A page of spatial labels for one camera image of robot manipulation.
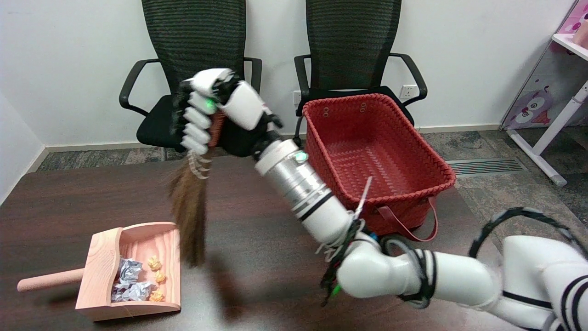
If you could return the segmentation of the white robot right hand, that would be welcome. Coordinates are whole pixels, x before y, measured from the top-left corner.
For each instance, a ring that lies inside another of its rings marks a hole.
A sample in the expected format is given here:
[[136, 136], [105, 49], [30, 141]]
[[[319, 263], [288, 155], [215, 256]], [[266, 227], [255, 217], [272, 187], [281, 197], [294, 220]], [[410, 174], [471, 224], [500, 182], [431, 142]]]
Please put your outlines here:
[[214, 147], [249, 157], [256, 147], [279, 138], [282, 128], [251, 84], [229, 68], [202, 70], [179, 84], [170, 133], [200, 155]]

